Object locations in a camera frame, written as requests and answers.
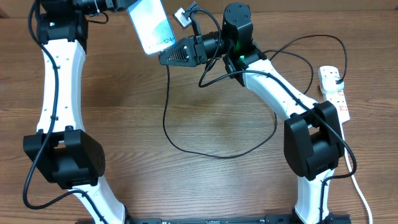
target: wall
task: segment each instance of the wall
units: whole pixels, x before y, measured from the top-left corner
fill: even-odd
[[[222,13],[229,3],[236,1],[249,4],[252,12],[386,10],[398,6],[398,0],[197,0],[197,3],[212,13]],[[163,0],[168,14],[192,2]],[[27,17],[32,3],[33,0],[0,0],[0,16]]]

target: wood surface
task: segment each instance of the wood surface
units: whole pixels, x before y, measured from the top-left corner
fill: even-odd
[[[214,30],[198,17],[203,32]],[[398,13],[272,12],[254,14],[254,40],[261,49],[278,49],[303,35],[331,34],[348,51],[346,99],[351,121],[344,125],[358,171],[356,178],[375,223],[398,223]],[[191,34],[172,25],[178,39]],[[35,133],[42,106],[44,63],[31,40],[26,19],[0,19],[0,223],[73,223],[90,218],[80,202],[65,198],[45,210],[29,210],[22,188],[32,164],[22,138]],[[344,56],[328,38],[301,40],[288,49],[312,62],[337,66]],[[299,90],[306,89],[307,64],[278,55],[273,64]],[[167,129],[184,149],[232,155],[259,144],[273,130],[271,109],[235,80],[200,89],[203,66],[171,68]],[[205,80],[224,74],[218,63]],[[283,155],[283,124],[254,152],[216,160],[179,152],[162,130],[167,76],[157,56],[146,56],[130,19],[111,17],[90,24],[82,79],[86,132],[106,154],[106,178],[117,198],[137,218],[258,217],[290,213],[297,181]],[[315,71],[308,96],[322,101]],[[346,173],[343,159],[336,173]],[[42,204],[63,193],[36,172],[29,200]],[[329,208],[367,223],[351,179],[334,180]]]
[[[196,0],[199,6],[211,13],[223,13],[225,7],[237,0]],[[193,0],[162,0],[167,14],[174,14],[180,8],[186,8]],[[398,7],[398,0],[239,0],[251,6],[252,12],[286,11],[357,11],[391,10]],[[0,0],[0,9],[10,18],[25,18],[32,7],[33,0]]]

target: wooden tabletop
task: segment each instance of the wooden tabletop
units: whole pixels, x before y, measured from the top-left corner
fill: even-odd
[[[215,29],[205,16],[203,32]],[[273,12],[253,14],[254,40],[261,49],[278,49],[297,37],[331,34],[348,51],[345,79],[351,120],[344,124],[353,149],[356,178],[375,223],[398,223],[398,13]],[[173,20],[178,39],[191,34]],[[44,210],[22,203],[22,188],[32,164],[22,138],[35,133],[43,88],[42,54],[31,40],[26,19],[0,19],[0,223],[73,223],[90,218],[74,197]],[[315,69],[308,96],[322,101],[316,70],[344,67],[336,40],[301,40],[288,49],[306,57]],[[308,65],[289,55],[272,63],[304,91]],[[255,94],[226,79],[198,88],[203,66],[171,68],[166,126],[184,148],[227,156],[259,144],[273,130],[273,114]],[[222,62],[206,80],[225,73]],[[254,152],[233,160],[187,154],[169,144],[162,130],[167,76],[157,56],[146,56],[128,16],[113,16],[105,26],[90,24],[82,78],[86,132],[106,154],[106,178],[136,218],[261,217],[290,213],[297,200],[296,175],[283,154],[283,124]],[[336,173],[347,172],[343,159]],[[29,200],[42,204],[63,191],[36,171]],[[329,208],[350,214],[353,223],[367,215],[351,179],[333,180]]]

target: power strip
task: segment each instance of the power strip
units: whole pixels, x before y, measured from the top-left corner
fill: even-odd
[[[330,101],[336,107],[341,123],[349,121],[347,101],[343,91],[344,82],[336,84],[340,79],[338,69],[333,66],[322,66],[318,70],[318,77],[323,100]]]

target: white power strip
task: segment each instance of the white power strip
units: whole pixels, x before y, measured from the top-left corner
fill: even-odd
[[[345,140],[342,124],[349,121],[349,113],[348,113],[346,97],[343,91],[344,82],[336,84],[336,81],[340,79],[340,75],[338,69],[333,66],[320,67],[318,70],[318,77],[319,77],[321,92],[323,95],[323,100],[330,101],[337,109],[338,119],[340,121],[341,134],[343,136],[343,139]],[[351,172],[352,168],[351,164],[349,163],[347,150],[345,150],[345,159],[348,171]],[[358,186],[355,176],[352,175],[351,178],[353,180],[355,189],[358,192],[359,196],[361,197],[361,200],[368,213],[369,224],[373,224],[372,212],[368,205],[368,202],[366,201],[365,196],[362,194],[362,191]]]

